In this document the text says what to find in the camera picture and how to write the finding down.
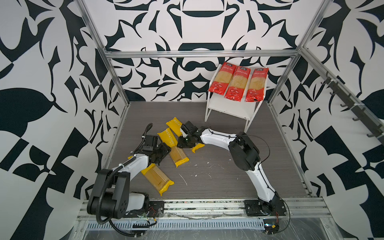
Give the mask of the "red spaghetti bag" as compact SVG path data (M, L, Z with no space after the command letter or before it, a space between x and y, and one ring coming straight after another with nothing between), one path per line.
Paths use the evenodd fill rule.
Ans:
M243 98L250 73L251 69L237 66L224 98L240 102Z
M212 82L209 92L224 95L238 66L224 62Z
M265 98L269 68L257 68L251 77L245 102L261 102Z

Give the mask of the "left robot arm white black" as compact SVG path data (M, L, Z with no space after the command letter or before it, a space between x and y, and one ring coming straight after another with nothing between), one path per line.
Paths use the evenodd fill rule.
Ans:
M131 180L141 173L162 195L174 184L158 167L170 152L171 147L159 144L157 136L143 136L141 144L126 162L98 173L87 213L96 216L100 222L127 217L131 211L137 215L147 213L149 197L145 193L132 192Z

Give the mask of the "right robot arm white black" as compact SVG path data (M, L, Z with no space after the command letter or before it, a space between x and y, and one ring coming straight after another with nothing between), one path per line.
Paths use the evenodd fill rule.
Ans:
M235 165L247 173L258 194L257 200L244 201L247 216L279 217L287 214L285 202L271 186L263 170L259 149L246 133L221 133L206 127L198 128L189 121L181 126L181 133L178 148L191 149L198 144L223 148L231 153Z

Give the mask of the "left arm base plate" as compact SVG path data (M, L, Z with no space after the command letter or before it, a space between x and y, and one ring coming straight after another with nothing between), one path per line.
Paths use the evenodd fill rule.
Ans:
M124 215L124 218L156 218L164 213L164 201L149 201L139 210L132 210Z

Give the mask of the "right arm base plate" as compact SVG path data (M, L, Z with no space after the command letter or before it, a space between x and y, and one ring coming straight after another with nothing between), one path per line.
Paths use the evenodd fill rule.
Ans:
M273 199L270 202L262 200L244 200L245 212L249 217L285 216L287 208L282 199Z

